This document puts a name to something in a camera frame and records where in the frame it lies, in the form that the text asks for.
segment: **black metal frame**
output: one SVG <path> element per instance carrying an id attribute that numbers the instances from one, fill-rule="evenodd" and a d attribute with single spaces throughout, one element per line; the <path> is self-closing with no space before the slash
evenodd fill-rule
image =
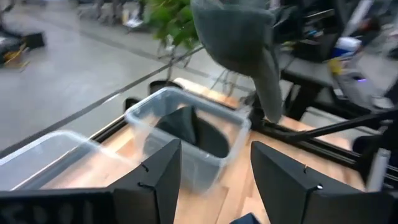
<path id="1" fill-rule="evenodd" d="M 124 105 L 125 109 L 129 108 L 138 101 L 138 99 L 134 98 L 126 100 Z M 227 107 L 229 109 L 234 109 L 215 101 L 212 102 Z M 317 128 L 311 131 L 294 131 L 278 124 L 267 122 L 261 119 L 261 117 L 259 116 L 257 117 L 259 119 L 256 119 L 256 116 L 253 116 L 252 114 L 251 129 L 253 131 L 257 131 L 266 136 L 270 136 L 282 142 L 286 142 L 287 144 L 303 149 L 304 151 L 310 152 L 314 155 L 320 156 L 324 159 L 333 161 L 337 164 L 343 165 L 359 172 L 360 170 L 358 170 L 358 167 L 356 167 L 355 165 L 358 159 L 361 157 L 360 154 L 353 151 L 348 151 L 338 146 L 334 146 L 319 139 L 315 139 L 315 137 L 335 133 L 350 128 L 355 128 L 358 126 L 363 126 L 366 123 L 374 123 L 375 121 L 391 119 L 393 116 L 397 116 L 397 113 L 398 109 L 387 110 L 379 114 L 369 114 L 356 119 L 352 119 L 350 121 L 332 124 L 330 126 Z M 107 128 L 104 128 L 103 130 L 92 136 L 91 139 L 93 141 L 102 143 L 103 141 L 107 140 L 107 138 L 111 137 L 113 134 L 125 127 L 125 125 L 127 125 L 127 122 L 125 122 L 123 117 L 120 117 L 119 119 L 111 123 Z M 398 168 L 388 166 L 387 174 L 384 179 L 384 187 L 387 189 L 398 189 Z"/>

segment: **gray cloth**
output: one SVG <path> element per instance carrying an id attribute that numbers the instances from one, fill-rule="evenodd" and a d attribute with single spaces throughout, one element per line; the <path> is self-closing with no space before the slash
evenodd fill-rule
<path id="1" fill-rule="evenodd" d="M 282 116 L 279 66 L 273 46 L 275 16 L 266 1 L 191 0 L 198 37 L 214 61 L 253 79 L 267 119 Z"/>

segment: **potted plant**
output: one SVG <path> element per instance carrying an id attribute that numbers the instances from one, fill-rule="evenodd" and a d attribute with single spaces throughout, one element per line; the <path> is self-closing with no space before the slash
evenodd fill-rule
<path id="1" fill-rule="evenodd" d="M 188 52 L 198 43 L 198 36 L 193 24 L 190 0 L 146 0 L 150 8 L 150 24 L 156 28 L 155 39 L 160 40 L 160 47 L 170 50 L 169 68 L 165 80 L 157 80 L 149 84 L 149 93 L 165 87 L 180 85 L 171 82 L 172 65 L 178 60 L 175 52 L 183 46 Z"/>

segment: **wooden tabletop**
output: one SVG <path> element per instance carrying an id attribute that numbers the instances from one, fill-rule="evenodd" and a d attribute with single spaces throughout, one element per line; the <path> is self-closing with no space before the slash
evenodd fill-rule
<path id="1" fill-rule="evenodd" d="M 178 78 L 175 81 L 182 84 L 186 89 L 209 97 L 212 100 L 223 102 L 229 106 L 238 105 L 236 99 L 225 97 L 221 93 L 211 91 L 188 80 Z M 280 123 L 290 129 L 312 129 L 312 127 L 288 118 L 283 118 Z M 347 140 L 337 136 L 324 136 L 322 140 L 349 149 Z M 219 182 L 215 184 L 208 193 L 205 195 L 198 195 L 185 189 L 180 190 L 175 223 L 225 224 L 249 212 L 255 214 L 261 223 L 269 223 L 252 174 L 250 162 L 250 145 L 252 141 L 263 142 L 319 172 L 363 190 L 361 178 L 355 171 L 252 131 L 249 133 L 248 139 L 239 152 L 238 157 L 226 167 Z M 140 149 L 134 144 L 134 135 L 128 126 L 122 128 L 103 144 L 108 150 L 122 155 L 127 160 L 137 159 L 137 157 L 140 156 Z M 109 180 L 119 178 L 121 175 L 127 173 L 128 169 L 132 168 L 128 167 L 126 170 L 125 166 L 117 166 L 116 164 L 109 165 L 102 159 L 94 157 L 88 159 L 84 164 L 81 164 L 80 166 L 87 166 L 87 164 L 92 164 L 92 162 L 96 163 L 95 169 L 90 166 L 90 171 L 83 175 L 81 171 L 77 171 L 79 170 L 78 167 L 71 167 L 70 170 L 66 171 L 69 172 L 67 179 L 57 179 L 49 183 L 49 187 L 63 187 L 63 185 L 75 187 L 76 184 L 73 183 L 77 183 L 79 187 L 85 184 L 89 184 L 90 187 L 92 187 L 91 185 L 93 184 L 98 187 L 101 185 L 106 186 L 109 185 Z M 83 178 L 87 179 L 87 177 L 89 177 L 90 180 L 80 181 Z"/>

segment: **green plant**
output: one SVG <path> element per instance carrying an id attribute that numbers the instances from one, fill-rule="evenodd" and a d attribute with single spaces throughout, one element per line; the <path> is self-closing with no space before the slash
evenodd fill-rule
<path id="1" fill-rule="evenodd" d="M 190 0 L 146 0 L 150 7 L 150 23 L 157 28 L 155 38 L 166 46 L 169 37 L 172 45 L 182 44 L 188 50 L 198 43 L 193 24 Z"/>

